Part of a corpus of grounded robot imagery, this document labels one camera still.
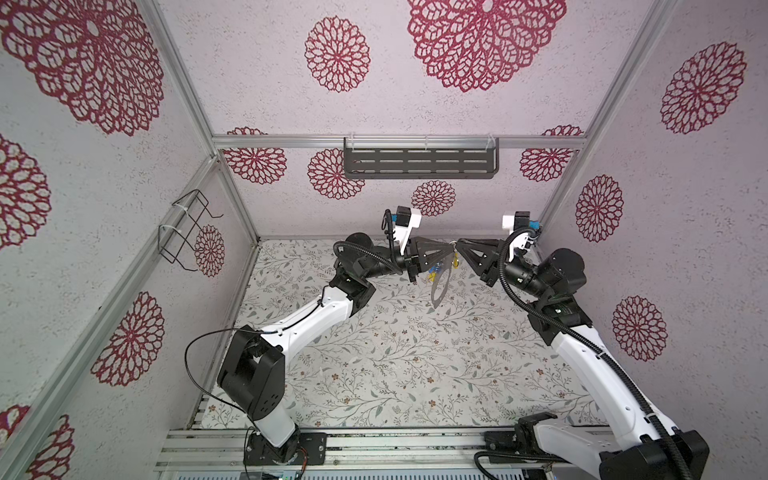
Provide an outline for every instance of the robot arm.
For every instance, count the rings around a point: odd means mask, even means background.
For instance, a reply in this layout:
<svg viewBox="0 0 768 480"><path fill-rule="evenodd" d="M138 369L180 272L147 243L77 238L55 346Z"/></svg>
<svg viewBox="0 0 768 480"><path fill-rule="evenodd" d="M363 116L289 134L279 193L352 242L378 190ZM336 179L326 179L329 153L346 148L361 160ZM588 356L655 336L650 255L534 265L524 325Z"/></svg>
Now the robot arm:
<svg viewBox="0 0 768 480"><path fill-rule="evenodd" d="M690 471L688 478L699 479L709 454L706 442L696 431L680 431L606 350L573 297L587 281L581 256L563 248L539 265L525 259L536 234L529 225L528 212L518 212L514 223L505 218L505 228L510 230L507 242L460 239L456 247L487 285L493 286L503 269L509 286L537 298L525 309L531 310L531 326L574 370L611 431L588 431L565 425L552 414L537 414L518 422L514 450L556 455L603 480L686 478L689 472L681 470ZM500 255L507 256L504 262ZM542 314L548 322L542 321ZM600 350L599 355L592 346ZM682 457L681 462L674 461L673 449Z"/></svg>
<svg viewBox="0 0 768 480"><path fill-rule="evenodd" d="M334 245L336 275L314 300L269 326L248 326L234 334L217 383L248 415L263 443L263 455L277 463L296 454L299 428L282 404L285 367L309 342L362 309L376 288L368 281L382 275L408 274L415 282L454 252L449 243L409 238L421 222L417 209L387 210L382 222L391 247L374 247L368 235L353 233Z"/></svg>
<svg viewBox="0 0 768 480"><path fill-rule="evenodd" d="M449 243L409 238L421 221L418 210L398 207L395 216L388 214L382 225L389 248L374 247L364 233L350 235L334 245L336 275L320 296L277 323L259 330L244 327L233 336L217 382L255 422L263 439L262 458L287 463L299 448L298 425L282 404L286 363L368 303L376 290L368 279L407 272L415 282L419 273L454 252ZM709 453L706 442L695 431L680 431L647 400L606 351L576 303L573 294L587 281L581 256L559 249L533 265L524 255L538 235L538 225L529 221L528 212L517 212L505 217L504 226L511 232L506 241L460 239L455 248L488 286L503 277L505 291L529 312L534 330L575 371L611 429L569 426L543 412L518 421L511 452L556 455L603 480L699 479ZM525 304L508 286L537 300ZM680 471L681 462L690 477Z"/></svg>

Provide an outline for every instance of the metal wire rack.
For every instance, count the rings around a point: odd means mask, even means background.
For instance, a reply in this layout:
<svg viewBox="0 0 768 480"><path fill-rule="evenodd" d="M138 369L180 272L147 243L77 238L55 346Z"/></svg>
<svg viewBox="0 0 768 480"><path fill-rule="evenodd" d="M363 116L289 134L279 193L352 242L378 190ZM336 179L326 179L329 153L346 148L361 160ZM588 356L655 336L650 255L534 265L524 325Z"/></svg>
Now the metal wire rack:
<svg viewBox="0 0 768 480"><path fill-rule="evenodd" d="M184 248L184 245L187 245L193 252L195 251L195 248L192 246L190 241L188 240L192 232L195 231L195 228L197 230L202 231L202 227L200 226L200 218L203 216L203 214L208 214L211 218L221 218L224 216L224 214L221 215L213 215L210 210L208 210L209 201L206 198L206 196L201 192L200 190L191 190L190 192L186 193L185 195L181 196L178 200L174 201L172 203L172 206L178 207L184 211L184 215L182 218L179 219L178 222L176 222L175 225L168 225L168 224L161 224L157 226L157 252L163 256L165 260L168 260L169 263L174 264L178 263L181 265L181 268L185 269L188 272L197 272L197 268L186 268L184 264L179 259L179 255ZM196 204L199 204L202 206L200 209L200 212L197 215L190 214L190 210L193 210L194 206ZM179 226L181 225L181 222L184 220L184 218L189 218L192 220L192 225L190 226L190 229L188 232L184 233L179 229ZM179 236L181 238L181 244L176 249L175 252L167 249L168 244L173 241L173 239Z"/></svg>

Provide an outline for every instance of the leaf pattern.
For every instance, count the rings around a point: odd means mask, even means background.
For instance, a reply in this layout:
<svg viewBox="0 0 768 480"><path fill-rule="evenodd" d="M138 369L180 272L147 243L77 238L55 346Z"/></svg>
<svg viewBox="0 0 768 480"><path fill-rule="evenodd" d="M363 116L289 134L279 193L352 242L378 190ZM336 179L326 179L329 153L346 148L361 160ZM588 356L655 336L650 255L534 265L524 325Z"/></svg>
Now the leaf pattern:
<svg viewBox="0 0 768 480"><path fill-rule="evenodd" d="M332 245L263 242L236 326L274 323L318 295L333 278ZM284 402L299 425L509 425L544 410L577 425L604 423L525 313L463 261L437 309L425 276L416 285L404 276L372 283L376 293L366 308L287 366ZM229 400L221 388L213 393ZM198 428L249 425L243 413L216 400L203 409Z"/></svg>

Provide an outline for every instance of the red flower pattern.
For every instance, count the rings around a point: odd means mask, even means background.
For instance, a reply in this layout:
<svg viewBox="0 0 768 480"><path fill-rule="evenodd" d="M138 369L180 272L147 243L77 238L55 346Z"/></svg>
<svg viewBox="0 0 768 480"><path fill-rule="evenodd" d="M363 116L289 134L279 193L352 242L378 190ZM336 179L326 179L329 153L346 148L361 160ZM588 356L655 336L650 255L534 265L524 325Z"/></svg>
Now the red flower pattern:
<svg viewBox="0 0 768 480"><path fill-rule="evenodd" d="M619 184L608 175L593 178L576 202L576 226L581 235L591 242L605 240L619 226L624 200Z"/></svg>
<svg viewBox="0 0 768 480"><path fill-rule="evenodd" d="M616 305L613 324L621 349L635 359L653 360L667 346L667 323L648 299L640 296L623 299Z"/></svg>
<svg viewBox="0 0 768 480"><path fill-rule="evenodd" d="M27 480L61 480L69 472L69 461L74 453L72 434L74 429L69 425L69 415L62 415L56 430L46 438L43 449L29 465Z"/></svg>
<svg viewBox="0 0 768 480"><path fill-rule="evenodd" d="M736 44L723 41L696 52L672 76L661 99L661 121L676 134L711 124L739 94L745 70Z"/></svg>
<svg viewBox="0 0 768 480"><path fill-rule="evenodd" d="M573 125L558 125L544 132L544 135L582 135L584 132ZM569 148L529 148L520 158L523 176L537 182L560 177L563 168L574 153Z"/></svg>
<svg viewBox="0 0 768 480"><path fill-rule="evenodd" d="M194 242L194 258L205 276L216 276L224 265L224 240L213 225L206 225Z"/></svg>
<svg viewBox="0 0 768 480"><path fill-rule="evenodd" d="M256 128L238 127L229 135L266 135ZM222 152L232 171L255 184L277 182L286 171L282 148L234 148Z"/></svg>
<svg viewBox="0 0 768 480"><path fill-rule="evenodd" d="M565 15L565 0L408 0L408 32L427 75L488 90L528 67Z"/></svg>
<svg viewBox="0 0 768 480"><path fill-rule="evenodd" d="M10 409L0 412L0 449L11 438L16 426L22 421L24 415L29 412L29 406L14 405Z"/></svg>
<svg viewBox="0 0 768 480"><path fill-rule="evenodd" d="M163 70L131 0L0 0L5 50L46 95L105 133L149 130L163 99Z"/></svg>
<svg viewBox="0 0 768 480"><path fill-rule="evenodd" d="M163 346L165 318L149 292L139 293L118 329L91 367L99 383L126 386L139 380Z"/></svg>
<svg viewBox="0 0 768 480"><path fill-rule="evenodd" d="M338 148L317 152L306 174L315 190L337 200L354 197L366 185L365 180L351 180L344 175L344 152Z"/></svg>
<svg viewBox="0 0 768 480"><path fill-rule="evenodd" d="M349 91L368 73L371 58L366 37L345 18L325 17L317 22L304 46L306 66L330 91Z"/></svg>
<svg viewBox="0 0 768 480"><path fill-rule="evenodd" d="M38 162L0 135L0 250L34 237L50 211L51 191Z"/></svg>
<svg viewBox="0 0 768 480"><path fill-rule="evenodd" d="M411 205L421 210L426 217L444 214L453 206L456 192L453 187L441 180L430 180L419 185L411 196Z"/></svg>

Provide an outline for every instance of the pink wall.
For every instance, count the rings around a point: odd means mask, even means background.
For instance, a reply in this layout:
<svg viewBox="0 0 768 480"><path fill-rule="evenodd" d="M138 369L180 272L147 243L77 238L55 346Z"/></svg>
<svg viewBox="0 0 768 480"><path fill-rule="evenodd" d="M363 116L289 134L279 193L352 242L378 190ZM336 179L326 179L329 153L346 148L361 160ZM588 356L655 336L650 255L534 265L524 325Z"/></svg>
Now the pink wall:
<svg viewBox="0 0 768 480"><path fill-rule="evenodd" d="M709 442L708 478L762 478L766 451L766 23L760 0L679 8L541 242L584 256L579 302L640 387ZM736 47L707 50L721 42ZM675 115L688 94L699 123Z"/></svg>
<svg viewBox="0 0 768 480"><path fill-rule="evenodd" d="M0 0L0 451L207 158L136 6L100 7ZM202 188L223 217L201 220L223 246L186 250L205 272L159 260L25 478L145 479L186 425L180 354L226 320L250 251L222 174Z"/></svg>
<svg viewBox="0 0 768 480"><path fill-rule="evenodd" d="M159 3L220 134L578 135L650 0ZM382 210L397 205L430 211L422 234L501 234L502 214L538 216L559 178L527 170L522 155L502 151L493 180L435 188L334 180L341 155L320 149L225 154L272 237L380 233ZM438 198L425 204L420 190Z"/></svg>
<svg viewBox="0 0 768 480"><path fill-rule="evenodd" d="M459 11L450 5L461 2L443 0L159 3L212 128L248 125L268 134L541 134L559 124L583 127L650 5L494 0L464 2ZM349 23L323 21L333 17ZM513 18L541 27L512 29ZM442 35L422 38L431 28ZM321 60L333 51L333 40L323 36L335 33L357 55L336 79L323 73L330 63ZM498 67L478 66L485 59Z"/></svg>

